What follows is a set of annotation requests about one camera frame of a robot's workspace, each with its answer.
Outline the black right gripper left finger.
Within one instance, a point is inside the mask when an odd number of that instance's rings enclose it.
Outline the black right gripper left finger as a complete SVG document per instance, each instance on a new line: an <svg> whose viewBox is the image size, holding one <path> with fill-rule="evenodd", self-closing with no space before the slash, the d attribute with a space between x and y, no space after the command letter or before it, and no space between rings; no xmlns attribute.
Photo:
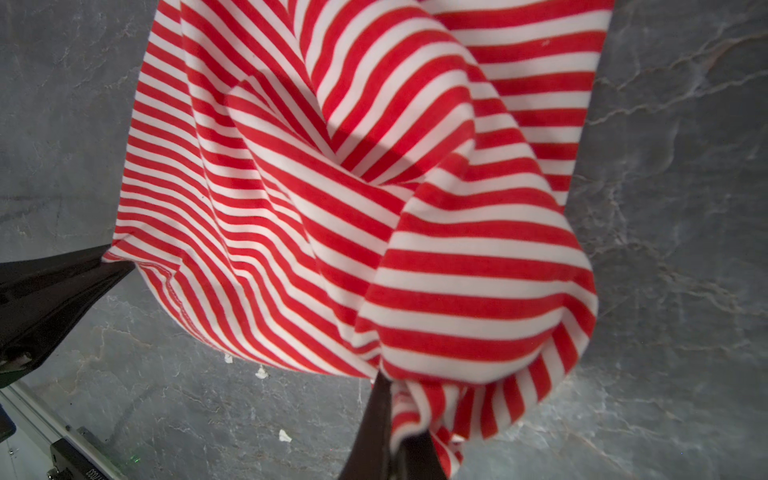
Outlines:
<svg viewBox="0 0 768 480"><path fill-rule="evenodd" d="M379 373L339 480L389 478L391 400L391 382Z"/></svg>

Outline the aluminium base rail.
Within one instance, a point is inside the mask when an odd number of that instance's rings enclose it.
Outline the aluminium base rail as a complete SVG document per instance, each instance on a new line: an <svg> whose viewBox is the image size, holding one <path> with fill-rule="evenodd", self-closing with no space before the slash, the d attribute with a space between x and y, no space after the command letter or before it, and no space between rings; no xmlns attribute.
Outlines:
<svg viewBox="0 0 768 480"><path fill-rule="evenodd" d="M25 385L1 390L3 479L131 479L140 463L65 421Z"/></svg>

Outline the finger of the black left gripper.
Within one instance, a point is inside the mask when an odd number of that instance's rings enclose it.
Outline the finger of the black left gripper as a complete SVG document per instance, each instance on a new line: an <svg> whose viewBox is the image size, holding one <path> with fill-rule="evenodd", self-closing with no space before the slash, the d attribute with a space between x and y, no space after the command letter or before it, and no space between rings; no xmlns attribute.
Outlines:
<svg viewBox="0 0 768 480"><path fill-rule="evenodd" d="M72 329L131 273L107 245L1 265L1 385L39 368Z"/></svg>

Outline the red white striped tank top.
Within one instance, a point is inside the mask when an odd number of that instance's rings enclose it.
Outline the red white striped tank top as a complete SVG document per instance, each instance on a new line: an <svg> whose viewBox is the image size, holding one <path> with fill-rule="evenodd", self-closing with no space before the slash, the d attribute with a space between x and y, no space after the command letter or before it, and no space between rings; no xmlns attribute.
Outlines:
<svg viewBox="0 0 768 480"><path fill-rule="evenodd" d="M451 477L593 334L564 210L613 10L162 1L104 258L228 355L385 377Z"/></svg>

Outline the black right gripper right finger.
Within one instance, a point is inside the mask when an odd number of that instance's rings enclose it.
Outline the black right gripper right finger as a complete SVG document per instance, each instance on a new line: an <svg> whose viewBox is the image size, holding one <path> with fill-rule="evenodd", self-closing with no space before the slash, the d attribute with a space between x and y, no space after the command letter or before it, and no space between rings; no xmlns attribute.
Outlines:
<svg viewBox="0 0 768 480"><path fill-rule="evenodd" d="M429 431L405 439L395 455L397 480L447 480Z"/></svg>

